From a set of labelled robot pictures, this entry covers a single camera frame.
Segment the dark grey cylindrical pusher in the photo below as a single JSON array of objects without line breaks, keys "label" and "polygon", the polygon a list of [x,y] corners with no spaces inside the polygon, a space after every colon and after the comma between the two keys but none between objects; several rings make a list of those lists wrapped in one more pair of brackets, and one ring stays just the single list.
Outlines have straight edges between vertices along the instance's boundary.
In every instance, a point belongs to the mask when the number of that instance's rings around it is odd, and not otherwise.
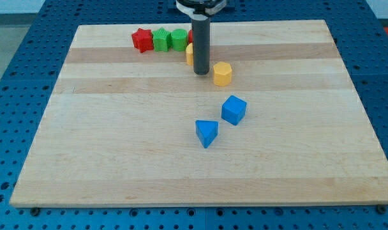
[{"label": "dark grey cylindrical pusher", "polygon": [[191,19],[193,35],[193,71],[207,75],[210,63],[210,18],[197,15]]}]

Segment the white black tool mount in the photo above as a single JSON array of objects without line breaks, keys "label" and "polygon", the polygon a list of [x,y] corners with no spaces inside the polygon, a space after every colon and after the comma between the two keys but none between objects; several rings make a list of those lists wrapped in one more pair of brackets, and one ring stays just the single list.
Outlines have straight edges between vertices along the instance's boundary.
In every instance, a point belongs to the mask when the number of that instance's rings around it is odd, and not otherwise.
[{"label": "white black tool mount", "polygon": [[176,7],[179,11],[190,17],[201,15],[211,17],[222,11],[227,4],[227,0],[176,0]]}]

